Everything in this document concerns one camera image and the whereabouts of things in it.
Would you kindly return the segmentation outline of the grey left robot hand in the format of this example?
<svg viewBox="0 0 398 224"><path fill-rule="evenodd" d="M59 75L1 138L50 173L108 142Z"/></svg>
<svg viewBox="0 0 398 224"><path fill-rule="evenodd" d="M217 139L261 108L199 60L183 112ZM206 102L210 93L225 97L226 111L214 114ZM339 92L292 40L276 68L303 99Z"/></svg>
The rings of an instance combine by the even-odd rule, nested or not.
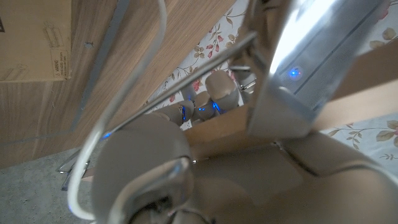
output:
<svg viewBox="0 0 398 224"><path fill-rule="evenodd" d="M397 179L321 133L193 162L165 115L141 116L102 150L98 223L396 223Z"/></svg>

